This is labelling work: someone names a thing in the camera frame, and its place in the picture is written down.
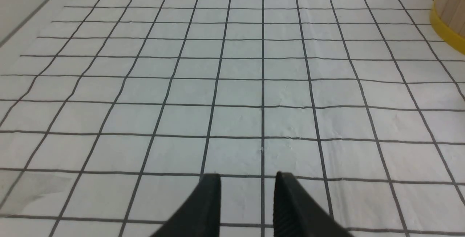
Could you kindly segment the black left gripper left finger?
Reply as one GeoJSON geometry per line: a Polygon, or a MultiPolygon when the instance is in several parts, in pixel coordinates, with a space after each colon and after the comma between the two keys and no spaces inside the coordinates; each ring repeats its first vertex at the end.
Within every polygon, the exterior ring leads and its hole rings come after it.
{"type": "Polygon", "coordinates": [[[218,237],[221,222],[221,177],[205,174],[179,209],[151,236],[218,237]]]}

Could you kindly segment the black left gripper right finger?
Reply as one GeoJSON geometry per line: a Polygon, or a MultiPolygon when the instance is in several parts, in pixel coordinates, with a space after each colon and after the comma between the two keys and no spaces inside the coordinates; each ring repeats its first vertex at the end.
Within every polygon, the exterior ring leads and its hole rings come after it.
{"type": "Polygon", "coordinates": [[[309,195],[292,173],[275,177],[273,202],[274,237],[351,237],[309,195]]]}

